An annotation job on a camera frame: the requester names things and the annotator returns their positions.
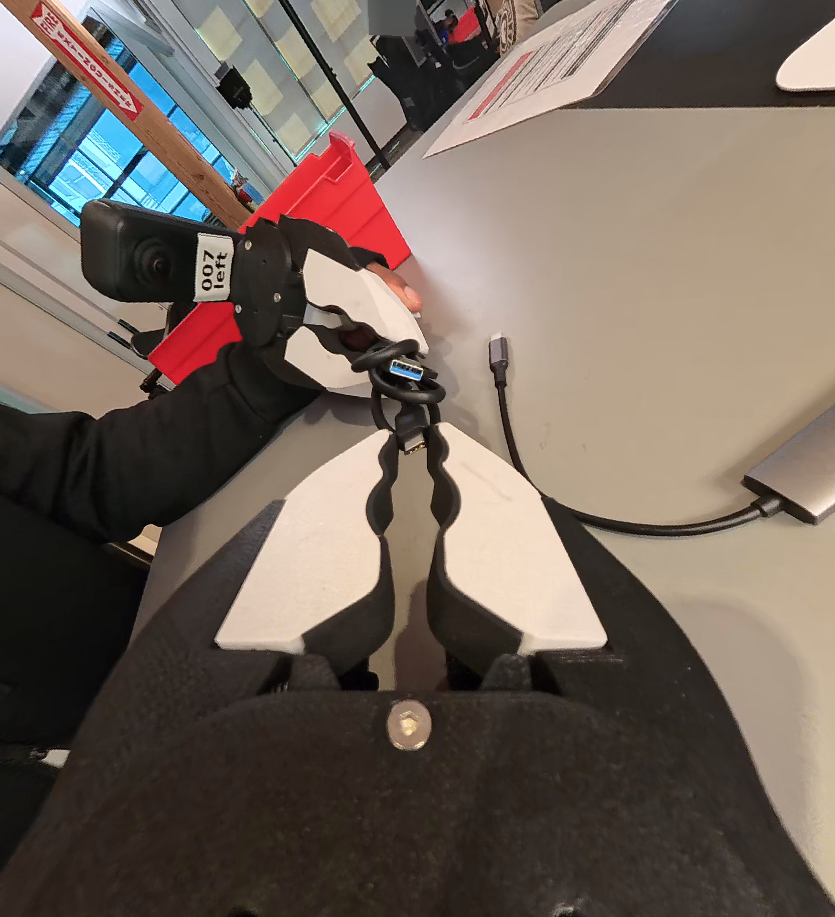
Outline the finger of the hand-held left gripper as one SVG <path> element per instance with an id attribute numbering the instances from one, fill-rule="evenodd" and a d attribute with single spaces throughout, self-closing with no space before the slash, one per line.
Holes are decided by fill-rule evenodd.
<path id="1" fill-rule="evenodd" d="M 303 283 L 312 308 L 345 316 L 349 323 L 366 326 L 389 342 L 417 341 L 419 355 L 428 356 L 428 343 L 415 315 L 372 271 L 349 268 L 310 249 L 304 261 Z"/>
<path id="2" fill-rule="evenodd" d="M 368 327 L 299 327 L 282 341 L 282 380 L 319 393 L 369 396 L 368 373 L 355 372 L 353 362 L 377 343 L 387 340 Z"/>

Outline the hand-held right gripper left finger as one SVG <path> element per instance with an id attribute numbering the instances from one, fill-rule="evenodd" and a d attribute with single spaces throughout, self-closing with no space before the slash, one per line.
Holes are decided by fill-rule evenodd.
<path id="1" fill-rule="evenodd" d="M 315 655 L 348 672 L 395 618 L 385 531 L 396 439 L 378 431 L 310 473 L 281 502 L 220 625 L 225 650 Z"/>

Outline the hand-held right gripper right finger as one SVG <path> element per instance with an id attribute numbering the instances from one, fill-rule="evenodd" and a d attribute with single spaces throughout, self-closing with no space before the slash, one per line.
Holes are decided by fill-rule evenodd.
<path id="1" fill-rule="evenodd" d="M 602 650 L 607 633 L 536 488 L 447 422 L 427 431 L 439 525 L 427 585 L 433 636 L 464 666 Z"/>

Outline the person's left forearm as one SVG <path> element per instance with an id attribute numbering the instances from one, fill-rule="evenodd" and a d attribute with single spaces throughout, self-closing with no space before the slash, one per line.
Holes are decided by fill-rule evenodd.
<path id="1" fill-rule="evenodd" d="M 171 392 L 99 418 L 0 405 L 0 497 L 95 543 L 129 541 L 208 499 L 318 395 L 235 342 Z"/>

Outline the person's left hand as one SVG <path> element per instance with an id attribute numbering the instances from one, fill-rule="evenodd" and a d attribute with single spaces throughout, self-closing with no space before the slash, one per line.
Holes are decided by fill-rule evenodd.
<path id="1" fill-rule="evenodd" d="M 404 278 L 378 261 L 371 262 L 366 266 L 366 269 L 378 276 L 412 315 L 421 316 L 423 310 L 422 299 Z"/>

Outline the red plastic bin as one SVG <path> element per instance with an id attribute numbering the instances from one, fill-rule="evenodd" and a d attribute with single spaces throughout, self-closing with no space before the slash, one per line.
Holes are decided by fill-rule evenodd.
<path id="1" fill-rule="evenodd" d="M 276 222 L 282 215 L 311 220 L 341 235 L 354 247 L 382 255 L 399 268 L 412 251 L 389 213 L 355 143 L 331 131 L 328 148 L 310 153 L 240 227 L 245 232 L 259 218 Z M 172 384 L 216 361 L 228 343 L 240 340 L 235 307 L 230 302 L 196 304 L 150 352 L 149 362 Z"/>

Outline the black floor lamp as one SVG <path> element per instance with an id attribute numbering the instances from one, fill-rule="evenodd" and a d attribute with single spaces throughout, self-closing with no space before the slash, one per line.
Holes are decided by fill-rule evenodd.
<path id="1" fill-rule="evenodd" d="M 320 51 L 320 48 L 316 41 L 313 39 L 312 35 L 307 29 L 306 25 L 302 21 L 301 17 L 297 14 L 296 9 L 294 8 L 292 2 L 290 1 L 279 1 L 280 6 L 284 9 L 286 16 L 290 20 L 290 23 L 297 30 L 300 38 L 303 40 L 305 46 L 309 50 L 310 54 L 313 56 L 316 63 L 319 65 L 321 72 L 326 76 L 327 81 L 329 82 L 332 89 L 340 98 L 343 108 L 350 114 L 352 120 L 354 121 L 357 129 L 362 133 L 366 139 L 369 147 L 375 154 L 375 158 L 383 169 L 383 171 L 388 172 L 390 168 L 390 163 L 385 150 L 378 144 L 373 133 L 369 130 L 366 122 L 362 118 L 361 114 L 355 108 L 352 98 L 345 92 L 343 86 L 332 69 L 331 64 L 325 58 L 325 56 Z"/>

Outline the black office chair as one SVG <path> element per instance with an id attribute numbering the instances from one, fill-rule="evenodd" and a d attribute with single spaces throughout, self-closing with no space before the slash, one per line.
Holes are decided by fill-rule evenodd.
<path id="1" fill-rule="evenodd" d="M 375 40 L 373 74 L 398 99 L 407 125 L 427 131 L 499 61 L 495 43 L 483 36 L 443 45 L 426 29 L 415 36 Z"/>

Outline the printed paper sheet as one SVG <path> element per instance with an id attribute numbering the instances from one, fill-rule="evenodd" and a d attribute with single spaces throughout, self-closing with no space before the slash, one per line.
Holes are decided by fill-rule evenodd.
<path id="1" fill-rule="evenodd" d="M 517 44 L 424 158 L 597 96 L 676 6 L 596 1 Z"/>

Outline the red sign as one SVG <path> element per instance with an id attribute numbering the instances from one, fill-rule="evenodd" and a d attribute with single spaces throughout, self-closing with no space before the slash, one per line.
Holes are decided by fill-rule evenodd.
<path id="1" fill-rule="evenodd" d="M 143 106 L 139 99 L 90 51 L 77 35 L 45 2 L 40 2 L 31 15 L 31 21 L 44 33 L 63 57 L 80 75 L 93 80 L 102 95 L 129 121 L 135 121 Z"/>

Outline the person's torso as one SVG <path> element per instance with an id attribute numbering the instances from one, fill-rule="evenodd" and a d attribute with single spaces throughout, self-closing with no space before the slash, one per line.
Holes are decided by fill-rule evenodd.
<path id="1" fill-rule="evenodd" d="M 0 871 L 130 638 L 148 567 L 0 497 Z"/>

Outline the black desk mat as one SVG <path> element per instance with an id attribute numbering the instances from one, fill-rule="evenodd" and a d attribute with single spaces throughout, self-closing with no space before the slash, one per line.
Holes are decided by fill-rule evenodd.
<path id="1" fill-rule="evenodd" d="M 835 1 L 681 1 L 579 109 L 835 107 L 835 91 L 789 93 L 776 74 L 835 18 Z"/>

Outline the wooden post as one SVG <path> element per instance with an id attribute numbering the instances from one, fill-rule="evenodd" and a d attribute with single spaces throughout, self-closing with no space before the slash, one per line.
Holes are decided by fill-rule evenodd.
<path id="1" fill-rule="evenodd" d="M 39 3 L 4 2 L 55 63 L 0 141 L 0 165 L 75 224 L 88 202 L 105 199 L 239 228 L 249 211 L 229 181 L 228 158 L 123 38 L 98 13 L 78 21 L 60 2 L 45 2 L 140 100 L 135 121 L 33 24 Z"/>

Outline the small black wall device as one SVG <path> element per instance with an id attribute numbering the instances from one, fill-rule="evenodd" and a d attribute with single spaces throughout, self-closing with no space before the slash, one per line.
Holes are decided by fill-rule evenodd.
<path id="1" fill-rule="evenodd" d="M 252 104 L 251 87 L 235 66 L 222 63 L 214 74 L 217 92 L 233 110 L 249 109 Z"/>

